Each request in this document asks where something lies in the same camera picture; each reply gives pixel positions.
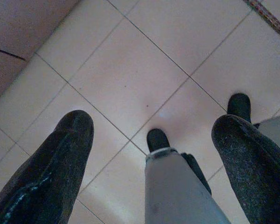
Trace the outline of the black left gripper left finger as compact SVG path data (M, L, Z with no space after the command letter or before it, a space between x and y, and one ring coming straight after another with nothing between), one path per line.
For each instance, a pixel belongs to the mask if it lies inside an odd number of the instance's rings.
M94 138L91 116L74 110L15 171L0 192L0 224L66 224Z

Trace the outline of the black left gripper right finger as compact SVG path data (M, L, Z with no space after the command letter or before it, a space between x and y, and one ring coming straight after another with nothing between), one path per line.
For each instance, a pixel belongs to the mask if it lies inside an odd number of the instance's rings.
M211 137L251 224L280 224L280 147L246 120L226 114Z

